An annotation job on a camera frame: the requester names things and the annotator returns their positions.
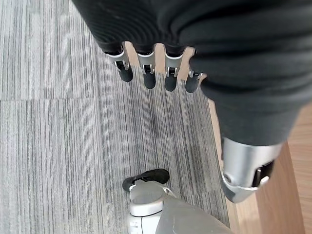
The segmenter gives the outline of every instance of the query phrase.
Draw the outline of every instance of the robotic hand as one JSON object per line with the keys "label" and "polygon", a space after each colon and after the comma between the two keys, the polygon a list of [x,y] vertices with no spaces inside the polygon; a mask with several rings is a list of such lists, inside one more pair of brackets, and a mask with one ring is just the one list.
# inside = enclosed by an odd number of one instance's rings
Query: robotic hand
{"label": "robotic hand", "polygon": [[123,188],[130,192],[130,234],[232,234],[224,224],[201,209],[175,197],[162,184],[169,180],[164,169],[127,178]]}
{"label": "robotic hand", "polygon": [[201,73],[223,137],[226,197],[243,201],[270,178],[303,105],[312,98],[310,0],[73,0],[123,81],[133,73],[132,42],[149,89],[154,44],[166,49],[165,88],[173,91],[183,50],[195,48],[186,89]]}

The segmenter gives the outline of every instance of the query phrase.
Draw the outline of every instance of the metal joint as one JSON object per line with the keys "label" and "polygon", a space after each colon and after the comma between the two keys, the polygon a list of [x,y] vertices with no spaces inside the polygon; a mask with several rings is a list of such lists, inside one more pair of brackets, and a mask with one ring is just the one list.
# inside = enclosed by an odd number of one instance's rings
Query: metal joint
{"label": "metal joint", "polygon": [[122,45],[122,52],[119,55],[107,55],[118,71],[120,71],[122,68],[124,68],[126,71],[129,69],[130,63],[124,44]]}
{"label": "metal joint", "polygon": [[177,77],[177,74],[180,70],[183,54],[178,57],[172,57],[165,53],[165,67],[166,67],[166,76],[174,75]]}
{"label": "metal joint", "polygon": [[153,74],[155,72],[155,51],[153,48],[152,53],[148,55],[137,54],[140,67],[142,68],[143,74],[147,72]]}

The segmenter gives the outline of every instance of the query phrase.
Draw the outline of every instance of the striped carpet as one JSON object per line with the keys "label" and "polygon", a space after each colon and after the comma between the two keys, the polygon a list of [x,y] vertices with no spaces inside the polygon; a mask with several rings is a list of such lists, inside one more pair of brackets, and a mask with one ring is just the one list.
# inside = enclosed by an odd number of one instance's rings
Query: striped carpet
{"label": "striped carpet", "polygon": [[0,0],[0,233],[126,233],[124,178],[171,173],[229,225],[207,99],[120,80],[68,0]]}

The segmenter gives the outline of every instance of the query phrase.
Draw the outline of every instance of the robotic arm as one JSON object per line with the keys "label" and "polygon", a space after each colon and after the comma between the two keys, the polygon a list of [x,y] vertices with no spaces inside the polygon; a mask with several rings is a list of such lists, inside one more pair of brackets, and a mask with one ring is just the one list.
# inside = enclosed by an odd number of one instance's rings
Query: robotic arm
{"label": "robotic arm", "polygon": [[312,98],[310,0],[73,0],[123,81],[133,74],[124,41],[133,43],[147,88],[155,86],[154,44],[166,49],[165,88],[173,91],[183,50],[187,91],[201,73],[215,101],[223,138],[222,186],[243,201],[270,178],[296,117]]}

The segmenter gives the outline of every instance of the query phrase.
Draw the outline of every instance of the robotic finger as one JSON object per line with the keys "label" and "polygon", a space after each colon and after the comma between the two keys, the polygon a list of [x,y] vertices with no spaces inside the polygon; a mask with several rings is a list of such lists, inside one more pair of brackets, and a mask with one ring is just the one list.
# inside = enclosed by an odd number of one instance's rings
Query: robotic finger
{"label": "robotic finger", "polygon": [[107,53],[111,62],[117,68],[121,79],[125,82],[132,81],[133,72],[129,63],[129,58],[125,44],[121,44],[120,48],[114,52]]}

